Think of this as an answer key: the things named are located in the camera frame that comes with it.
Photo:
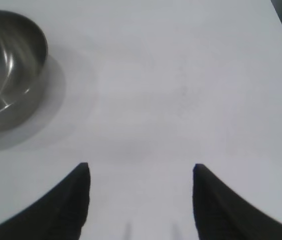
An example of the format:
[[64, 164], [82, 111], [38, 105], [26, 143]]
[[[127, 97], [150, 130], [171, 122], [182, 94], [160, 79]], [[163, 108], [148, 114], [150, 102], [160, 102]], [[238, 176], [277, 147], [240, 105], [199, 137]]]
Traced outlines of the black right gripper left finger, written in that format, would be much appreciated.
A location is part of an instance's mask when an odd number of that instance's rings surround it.
[[0, 224], [0, 240], [78, 240], [87, 220], [91, 176], [86, 162], [27, 208]]

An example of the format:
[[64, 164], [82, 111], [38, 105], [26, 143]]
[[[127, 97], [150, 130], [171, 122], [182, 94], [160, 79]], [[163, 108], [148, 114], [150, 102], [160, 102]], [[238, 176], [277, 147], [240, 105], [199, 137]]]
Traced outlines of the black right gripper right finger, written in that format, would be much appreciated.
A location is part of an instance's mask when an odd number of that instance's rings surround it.
[[201, 240], [282, 240], [282, 223], [251, 205], [201, 163], [193, 168], [192, 205]]

